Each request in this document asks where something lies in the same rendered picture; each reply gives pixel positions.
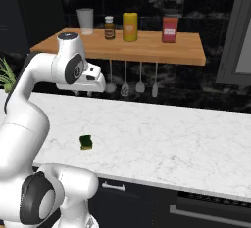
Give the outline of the grey window frame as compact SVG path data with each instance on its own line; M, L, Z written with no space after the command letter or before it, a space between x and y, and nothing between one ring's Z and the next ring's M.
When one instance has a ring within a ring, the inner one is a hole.
M234 0L216 82L251 86L251 0Z

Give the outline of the green plant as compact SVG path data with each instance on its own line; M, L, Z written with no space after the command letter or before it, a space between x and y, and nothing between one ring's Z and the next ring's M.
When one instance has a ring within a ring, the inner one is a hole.
M15 82L16 77L6 59L0 57L0 87L2 87L6 93L10 93Z

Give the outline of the dark drawer front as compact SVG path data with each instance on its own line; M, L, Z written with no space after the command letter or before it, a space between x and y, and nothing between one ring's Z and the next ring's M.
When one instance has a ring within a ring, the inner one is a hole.
M102 188L105 181L124 184L126 191ZM88 201L89 210L100 228L154 228L156 200L167 191L173 190L100 177L98 190Z

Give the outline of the wooden wall shelf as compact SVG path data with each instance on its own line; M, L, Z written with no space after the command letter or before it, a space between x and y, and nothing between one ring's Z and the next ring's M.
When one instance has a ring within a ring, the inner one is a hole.
M198 33L179 32L176 43L163 43L161 31L138 31L135 42L125 42L121 30L116 31L115 40L106 40L103 29L95 29L92 35L82 35L79 28L64 29L64 32L70 31L80 35L87 59L189 66L206 64Z

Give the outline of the brown bottle with white cap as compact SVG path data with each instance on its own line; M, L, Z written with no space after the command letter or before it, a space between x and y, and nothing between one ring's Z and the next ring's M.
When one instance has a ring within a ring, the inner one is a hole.
M114 40L115 36L116 34L115 34L114 17L106 16L105 17L105 39Z

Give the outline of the green and yellow sponge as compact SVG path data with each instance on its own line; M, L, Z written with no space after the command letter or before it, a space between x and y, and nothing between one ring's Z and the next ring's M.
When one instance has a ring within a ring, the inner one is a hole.
M80 148L82 150L90 150L92 148L92 140L90 135L82 135L79 137Z

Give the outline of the dark oven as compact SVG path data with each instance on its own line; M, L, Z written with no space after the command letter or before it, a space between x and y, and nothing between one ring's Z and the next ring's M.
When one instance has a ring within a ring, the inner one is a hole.
M251 222L251 203L203 194L167 191L155 203L154 228L242 228L170 213L170 205L217 217Z

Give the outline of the yellow canister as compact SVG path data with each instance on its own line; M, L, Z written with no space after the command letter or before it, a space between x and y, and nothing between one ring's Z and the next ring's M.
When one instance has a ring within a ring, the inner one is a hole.
M137 14L123 14L123 39L126 42L134 42L137 40Z

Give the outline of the hanging silver ladle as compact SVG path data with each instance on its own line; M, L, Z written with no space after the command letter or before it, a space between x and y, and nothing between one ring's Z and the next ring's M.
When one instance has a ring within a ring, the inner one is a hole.
M117 85L113 82L113 71L110 70L110 82L106 85L107 93L114 93L117 89Z

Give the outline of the dark tall cabinet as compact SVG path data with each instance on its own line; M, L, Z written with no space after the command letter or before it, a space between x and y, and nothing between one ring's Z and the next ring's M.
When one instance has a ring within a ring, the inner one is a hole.
M0 0L0 52L24 56L65 27L61 0Z

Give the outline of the hanging silver slotted spatula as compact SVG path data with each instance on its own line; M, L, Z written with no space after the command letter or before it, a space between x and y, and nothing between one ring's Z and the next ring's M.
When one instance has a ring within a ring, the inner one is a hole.
M123 83L122 88L121 88L121 96L123 97L127 97L129 94L129 86L126 79L127 79L127 76L126 76L126 61L125 61L125 82Z

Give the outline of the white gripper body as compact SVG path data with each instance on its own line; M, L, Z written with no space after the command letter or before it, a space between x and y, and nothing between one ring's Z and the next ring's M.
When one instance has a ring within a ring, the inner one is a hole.
M102 73L97 76L88 75L86 72L74 84L60 84L56 86L61 90L86 91L86 92L104 92L106 81Z

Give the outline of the hanging silver narrow spatula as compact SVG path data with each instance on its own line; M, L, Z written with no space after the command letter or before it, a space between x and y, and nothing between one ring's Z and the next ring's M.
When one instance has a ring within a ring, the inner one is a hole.
M152 87L152 97L156 98L158 96L158 83L157 83L157 77L158 77L158 63L156 63L155 66L155 80Z

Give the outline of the red jar with dark lid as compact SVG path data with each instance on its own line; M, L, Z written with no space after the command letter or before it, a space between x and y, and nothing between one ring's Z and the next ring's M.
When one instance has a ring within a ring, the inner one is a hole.
M162 41L164 43L176 43L178 16L175 14L163 16Z

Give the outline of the clear glass cup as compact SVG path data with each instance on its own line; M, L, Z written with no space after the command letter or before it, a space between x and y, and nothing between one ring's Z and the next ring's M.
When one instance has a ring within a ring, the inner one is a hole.
M91 35L94 33L93 24L93 12L92 8L77 9L77 18L83 35Z

